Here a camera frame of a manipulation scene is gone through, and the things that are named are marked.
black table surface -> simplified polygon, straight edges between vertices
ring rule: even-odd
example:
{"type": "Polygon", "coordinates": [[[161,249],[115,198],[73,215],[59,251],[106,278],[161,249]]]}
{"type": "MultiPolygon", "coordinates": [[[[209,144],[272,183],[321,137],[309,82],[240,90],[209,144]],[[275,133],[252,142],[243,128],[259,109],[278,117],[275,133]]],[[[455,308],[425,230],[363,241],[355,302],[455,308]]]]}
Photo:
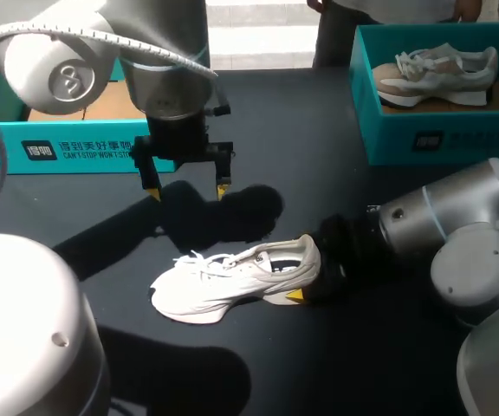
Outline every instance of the black table surface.
{"type": "Polygon", "coordinates": [[[135,174],[14,176],[0,198],[0,232],[54,248],[79,275],[113,376],[110,414],[464,414],[455,368],[466,332],[432,301],[428,276],[387,276],[318,306],[246,303],[208,326],[152,308],[150,284],[189,249],[297,237],[459,168],[369,167],[345,70],[221,79],[233,113],[209,133],[237,154],[223,202],[212,164],[163,175],[161,206],[135,174]],[[263,186],[239,192],[251,185],[263,186]]]}

robotic arm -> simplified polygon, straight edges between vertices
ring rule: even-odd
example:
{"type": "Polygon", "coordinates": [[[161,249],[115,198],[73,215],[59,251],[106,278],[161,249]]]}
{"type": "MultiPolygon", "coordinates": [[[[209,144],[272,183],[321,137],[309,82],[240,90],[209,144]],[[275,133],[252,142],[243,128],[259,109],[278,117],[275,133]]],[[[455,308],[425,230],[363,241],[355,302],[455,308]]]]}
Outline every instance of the robotic arm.
{"type": "Polygon", "coordinates": [[[119,57],[149,136],[132,149],[142,186],[160,198],[152,157],[213,161],[230,184],[231,142],[210,143],[205,116],[230,113],[209,69],[204,0],[0,0],[0,74],[29,107],[71,114],[105,89],[119,57]],[[218,107],[205,105],[213,91],[218,107]]]}
{"type": "Polygon", "coordinates": [[[380,206],[378,224],[396,256],[432,253],[433,285],[461,322],[499,309],[499,159],[380,206]]]}

